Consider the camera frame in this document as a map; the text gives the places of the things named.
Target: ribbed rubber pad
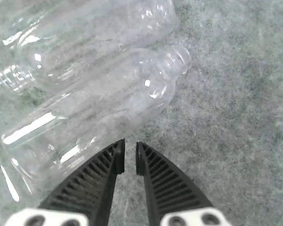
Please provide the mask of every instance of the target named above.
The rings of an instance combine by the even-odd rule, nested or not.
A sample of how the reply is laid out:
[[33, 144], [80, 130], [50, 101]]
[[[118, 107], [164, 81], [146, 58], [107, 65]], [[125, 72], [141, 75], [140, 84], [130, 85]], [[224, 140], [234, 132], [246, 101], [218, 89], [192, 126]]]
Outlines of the ribbed rubber pad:
[[144, 176], [150, 226], [167, 213], [212, 206], [179, 168], [142, 142], [136, 145], [136, 173]]
[[117, 174], [125, 170], [124, 158], [125, 140], [119, 140], [84, 163], [39, 208], [82, 213], [91, 226], [106, 226]]

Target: empty bottle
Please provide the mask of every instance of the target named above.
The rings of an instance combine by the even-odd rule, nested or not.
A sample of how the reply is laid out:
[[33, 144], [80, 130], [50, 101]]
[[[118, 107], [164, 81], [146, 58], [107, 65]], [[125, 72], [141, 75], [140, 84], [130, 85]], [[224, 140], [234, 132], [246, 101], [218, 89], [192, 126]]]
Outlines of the empty bottle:
[[0, 69], [0, 88], [61, 91], [108, 58], [157, 41], [175, 27], [172, 0], [65, 2], [17, 33], [8, 65]]
[[61, 179], [165, 108], [176, 78], [190, 66], [182, 46], [127, 51], [92, 80], [78, 81], [43, 103], [3, 134], [2, 143], [29, 178]]

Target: plastic bottle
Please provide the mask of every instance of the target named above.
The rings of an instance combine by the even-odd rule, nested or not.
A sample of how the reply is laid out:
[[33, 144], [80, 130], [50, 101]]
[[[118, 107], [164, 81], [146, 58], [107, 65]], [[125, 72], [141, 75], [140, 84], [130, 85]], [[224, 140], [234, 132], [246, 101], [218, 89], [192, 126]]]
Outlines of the plastic bottle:
[[0, 225], [14, 212], [21, 210], [29, 203], [36, 207], [44, 197], [42, 193], [31, 184], [23, 173], [14, 167], [14, 159], [10, 158], [6, 149], [0, 142]]
[[16, 44], [8, 64], [0, 69], [0, 88], [18, 93], [27, 86], [61, 91], [108, 58], [147, 46], [175, 27], [172, 0], [63, 0], [59, 4], [62, 7], [12, 38]]
[[2, 143], [29, 178], [61, 179], [165, 108], [190, 66], [182, 46], [127, 51], [24, 117]]

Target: speckled gray surface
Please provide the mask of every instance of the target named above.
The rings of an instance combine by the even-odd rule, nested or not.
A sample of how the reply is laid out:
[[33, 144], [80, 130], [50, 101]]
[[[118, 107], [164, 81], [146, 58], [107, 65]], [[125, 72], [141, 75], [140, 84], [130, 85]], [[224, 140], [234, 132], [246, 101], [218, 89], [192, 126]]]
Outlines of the speckled gray surface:
[[[126, 139], [109, 225], [148, 225], [135, 142], [173, 161], [235, 226], [283, 226], [283, 0], [175, 0], [193, 67], [161, 114]], [[24, 105], [38, 101], [34, 92]]]

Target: bottle neck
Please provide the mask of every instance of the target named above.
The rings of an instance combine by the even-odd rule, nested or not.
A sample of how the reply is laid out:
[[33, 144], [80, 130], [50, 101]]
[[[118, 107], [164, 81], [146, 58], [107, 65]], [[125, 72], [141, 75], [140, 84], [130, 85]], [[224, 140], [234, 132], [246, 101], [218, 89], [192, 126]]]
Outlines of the bottle neck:
[[158, 53], [159, 67], [171, 80], [176, 80], [181, 74], [186, 74], [191, 68], [192, 59], [189, 51], [181, 46], [171, 46]]
[[0, 71], [0, 89], [20, 93], [34, 78], [29, 70], [22, 70], [18, 65], [10, 65]]

